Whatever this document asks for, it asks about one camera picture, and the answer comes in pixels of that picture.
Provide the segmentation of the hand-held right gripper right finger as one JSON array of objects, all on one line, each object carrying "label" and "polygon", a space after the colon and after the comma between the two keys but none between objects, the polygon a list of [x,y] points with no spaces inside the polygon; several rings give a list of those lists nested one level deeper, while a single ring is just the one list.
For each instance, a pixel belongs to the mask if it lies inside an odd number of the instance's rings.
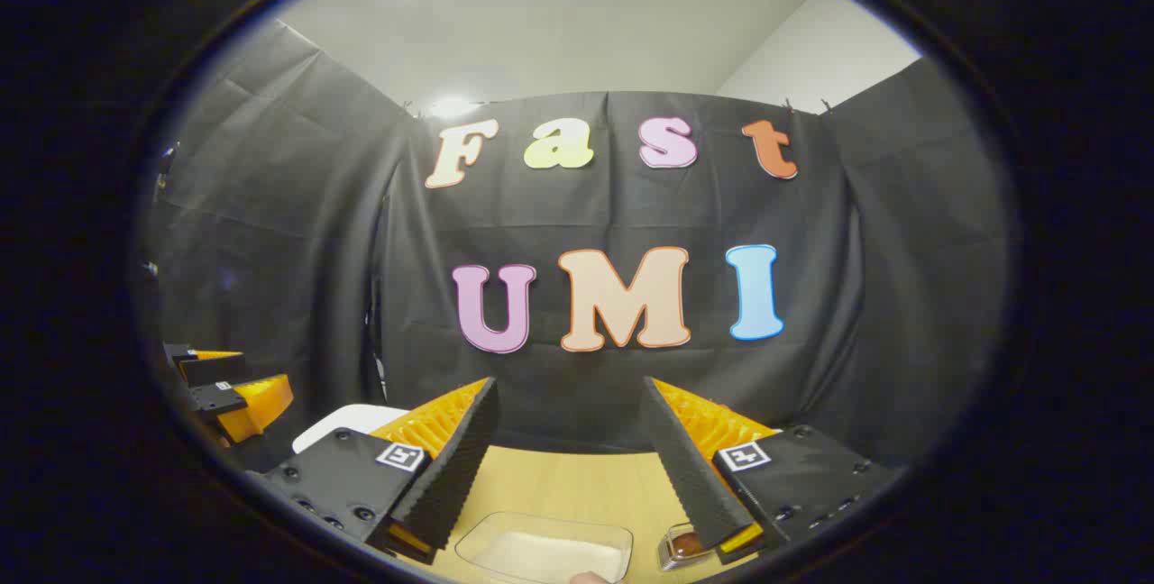
[{"label": "hand-held right gripper right finger", "polygon": [[700,547],[725,564],[808,542],[902,477],[814,425],[773,429],[659,379],[640,410]]}]

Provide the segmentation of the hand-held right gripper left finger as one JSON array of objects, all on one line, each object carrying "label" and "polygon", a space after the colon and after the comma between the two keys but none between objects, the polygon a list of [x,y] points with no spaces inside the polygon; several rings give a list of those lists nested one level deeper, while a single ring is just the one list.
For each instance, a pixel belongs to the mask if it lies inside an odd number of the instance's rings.
[{"label": "hand-held right gripper left finger", "polygon": [[370,433],[337,427],[247,476],[314,524],[432,564],[444,551],[499,425],[499,384],[479,379]]}]

